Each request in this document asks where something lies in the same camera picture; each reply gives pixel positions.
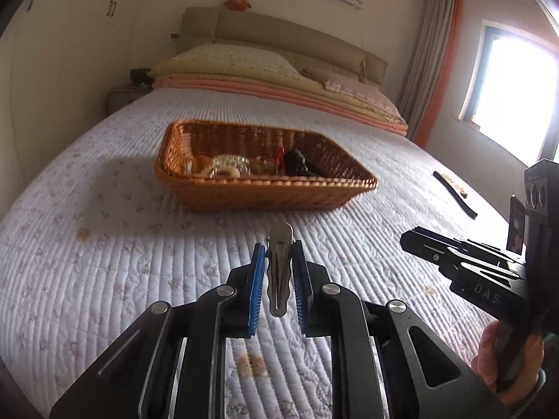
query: window frame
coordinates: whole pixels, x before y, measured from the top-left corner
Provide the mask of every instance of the window frame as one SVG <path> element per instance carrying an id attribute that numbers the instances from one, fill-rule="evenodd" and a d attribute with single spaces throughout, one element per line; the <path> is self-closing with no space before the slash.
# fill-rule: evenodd
<path id="1" fill-rule="evenodd" d="M 552 55 L 557 61 L 557 67 L 559 68 L 559 53 L 557 51 L 551 50 L 549 47 L 541 44 L 527 36 L 519 35 L 511 31 L 507 31 L 502 28 L 493 27 L 490 25 L 485 26 L 484 32 L 484 43 L 481 47 L 480 61 L 476 72 L 476 78 L 473 83 L 472 94 L 466 106 L 462 120 L 465 123 L 475 125 L 473 120 L 474 115 L 477 111 L 477 106 L 480 101 L 481 91 L 485 85 L 485 78 L 487 77 L 487 68 L 489 64 L 489 56 L 491 55 L 491 46 L 493 41 L 500 38 L 517 38 L 522 41 L 529 42 L 539 49 L 545 50 L 547 53 Z M 555 91 L 555 106 L 553 109 L 553 114 L 551 116 L 550 125 L 547 129 L 547 133 L 543 139 L 542 148 L 539 153 L 538 160 L 540 159 L 553 159 L 555 157 L 555 152 L 557 151 L 557 145 L 559 144 L 559 78 L 557 80 L 557 89 Z"/>

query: beige leather headboard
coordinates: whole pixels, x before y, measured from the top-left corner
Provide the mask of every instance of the beige leather headboard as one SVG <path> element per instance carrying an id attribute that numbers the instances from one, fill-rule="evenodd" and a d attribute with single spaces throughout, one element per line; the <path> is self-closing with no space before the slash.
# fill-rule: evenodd
<path id="1" fill-rule="evenodd" d="M 334 36 L 269 15 L 186 8 L 177 54 L 203 44 L 238 44 L 277 52 L 301 72 L 314 66 L 382 84 L 388 63 Z"/>

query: wicker basket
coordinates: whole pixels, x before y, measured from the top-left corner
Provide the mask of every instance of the wicker basket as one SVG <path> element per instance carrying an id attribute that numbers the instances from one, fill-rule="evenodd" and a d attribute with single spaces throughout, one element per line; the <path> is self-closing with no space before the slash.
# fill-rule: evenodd
<path id="1" fill-rule="evenodd" d="M 194 178 L 184 173 L 194 155 L 236 154 L 272 159 L 296 147 L 332 178 L 252 176 Z M 377 179 L 332 140 L 315 132 L 186 120 L 171 123 L 155 163 L 158 180 L 190 210 L 330 210 L 373 190 Z"/>

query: orange plush toy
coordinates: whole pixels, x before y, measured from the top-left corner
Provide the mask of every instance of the orange plush toy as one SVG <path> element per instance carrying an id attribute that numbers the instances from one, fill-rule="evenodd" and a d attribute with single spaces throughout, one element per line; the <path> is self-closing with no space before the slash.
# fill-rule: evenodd
<path id="1" fill-rule="evenodd" d="M 252 8 L 247 0 L 229 0 L 224 5 L 231 11 L 245 11 L 246 8 Z"/>

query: orange curtain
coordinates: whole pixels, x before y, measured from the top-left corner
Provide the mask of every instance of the orange curtain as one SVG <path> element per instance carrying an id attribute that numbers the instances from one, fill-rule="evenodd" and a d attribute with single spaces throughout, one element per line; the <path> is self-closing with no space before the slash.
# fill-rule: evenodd
<path id="1" fill-rule="evenodd" d="M 413 140 L 417 146 L 423 149 L 427 146 L 431 130 L 435 125 L 435 121 L 437 121 L 437 117 L 439 116 L 439 111 L 441 110 L 441 105 L 443 103 L 443 98 L 447 91 L 448 81 L 456 59 L 461 25 L 462 0 L 455 0 L 455 7 L 452 13 L 451 33 L 448 38 L 447 51 L 444 54 L 441 73 L 437 79 L 437 85 L 435 85 L 435 90 L 433 92 L 433 96 L 431 97 L 431 102 L 429 102 L 429 107 L 427 107 L 425 117 L 423 118 L 423 121 L 421 121 L 421 125 L 419 126 L 418 132 Z"/>

